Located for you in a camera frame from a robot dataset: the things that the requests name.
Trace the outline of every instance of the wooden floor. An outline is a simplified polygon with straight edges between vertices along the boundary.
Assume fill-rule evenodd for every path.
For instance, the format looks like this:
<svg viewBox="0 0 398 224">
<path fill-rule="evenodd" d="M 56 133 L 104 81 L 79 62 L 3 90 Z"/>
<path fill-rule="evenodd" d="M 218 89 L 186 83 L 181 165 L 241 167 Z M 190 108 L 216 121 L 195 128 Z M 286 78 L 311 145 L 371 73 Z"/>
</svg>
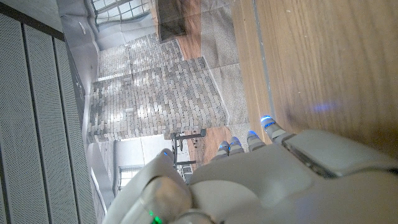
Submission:
<svg viewBox="0 0 398 224">
<path fill-rule="evenodd" d="M 195 170 L 197 167 L 207 164 L 213 157 L 216 156 L 218 146 L 222 141 L 228 141 L 231 139 L 231 131 L 227 127 L 220 128 L 208 128 L 206 129 L 206 136 L 204 138 L 198 138 L 194 142 L 187 140 L 188 151 L 191 161 L 196 160 L 198 164 L 192 165 L 192 169 Z"/>
<path fill-rule="evenodd" d="M 323 129 L 398 158 L 398 2 L 256 1 L 231 10 L 252 129 L 271 113 L 287 131 Z"/>
<path fill-rule="evenodd" d="M 187 35 L 177 37 L 184 60 L 201 57 L 200 51 L 200 0 L 182 1 L 182 14 Z"/>
</svg>

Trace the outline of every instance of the green led light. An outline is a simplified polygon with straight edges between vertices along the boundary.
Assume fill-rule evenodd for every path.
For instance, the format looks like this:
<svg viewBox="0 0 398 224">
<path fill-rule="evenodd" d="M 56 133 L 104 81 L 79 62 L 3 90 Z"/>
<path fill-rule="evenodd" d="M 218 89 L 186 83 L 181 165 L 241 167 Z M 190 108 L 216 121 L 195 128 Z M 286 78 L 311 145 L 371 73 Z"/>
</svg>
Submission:
<svg viewBox="0 0 398 224">
<path fill-rule="evenodd" d="M 162 220 L 159 217 L 155 217 L 152 224 L 162 224 Z"/>
</svg>

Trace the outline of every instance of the perforated metal panel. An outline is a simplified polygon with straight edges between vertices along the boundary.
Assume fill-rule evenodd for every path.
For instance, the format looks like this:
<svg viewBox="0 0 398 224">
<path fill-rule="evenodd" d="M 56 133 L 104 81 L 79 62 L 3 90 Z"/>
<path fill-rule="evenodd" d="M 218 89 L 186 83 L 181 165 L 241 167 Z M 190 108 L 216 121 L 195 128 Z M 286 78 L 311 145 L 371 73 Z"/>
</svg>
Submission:
<svg viewBox="0 0 398 224">
<path fill-rule="evenodd" d="M 0 179 L 0 224 L 7 223 L 6 220 L 6 209 L 4 208 L 4 199 L 2 196 L 2 186 L 1 186 L 1 179 Z"/>
<path fill-rule="evenodd" d="M 53 223 L 78 223 L 51 36 L 24 26 Z"/>
<path fill-rule="evenodd" d="M 72 169 L 75 178 L 80 220 L 81 223 L 96 223 L 89 179 L 90 176 L 88 175 L 86 155 L 81 138 L 76 99 L 73 92 L 73 83 L 65 43 L 56 39 L 55 49 L 58 58 L 63 105 L 68 129 L 67 138 L 69 139 L 71 149 L 70 156 L 72 158 Z"/>
<path fill-rule="evenodd" d="M 0 146 L 11 223 L 48 223 L 21 24 L 0 14 Z"/>
</svg>

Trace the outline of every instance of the glass window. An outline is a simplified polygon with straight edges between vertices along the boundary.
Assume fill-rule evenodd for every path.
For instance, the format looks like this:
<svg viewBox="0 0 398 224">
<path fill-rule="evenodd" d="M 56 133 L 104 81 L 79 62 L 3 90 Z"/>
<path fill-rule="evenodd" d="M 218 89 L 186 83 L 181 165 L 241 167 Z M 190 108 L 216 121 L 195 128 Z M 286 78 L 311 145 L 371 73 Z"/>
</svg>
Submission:
<svg viewBox="0 0 398 224">
<path fill-rule="evenodd" d="M 119 188 L 121 191 L 130 180 L 141 170 L 142 166 L 133 166 L 133 167 L 120 167 L 120 178 L 119 178 Z"/>
<path fill-rule="evenodd" d="M 96 25 L 131 20 L 149 13 L 148 0 L 91 0 Z"/>
</svg>

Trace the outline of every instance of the gray brick wall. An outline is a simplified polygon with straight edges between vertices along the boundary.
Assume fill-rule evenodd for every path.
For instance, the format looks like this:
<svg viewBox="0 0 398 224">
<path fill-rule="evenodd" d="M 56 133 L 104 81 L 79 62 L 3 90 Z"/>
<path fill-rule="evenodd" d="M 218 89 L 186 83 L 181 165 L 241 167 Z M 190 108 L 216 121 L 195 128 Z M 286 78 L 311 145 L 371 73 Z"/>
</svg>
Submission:
<svg viewBox="0 0 398 224">
<path fill-rule="evenodd" d="M 203 57 L 182 60 L 177 41 L 159 44 L 147 35 L 101 52 L 100 61 L 91 88 L 91 142 L 226 125 Z"/>
</svg>

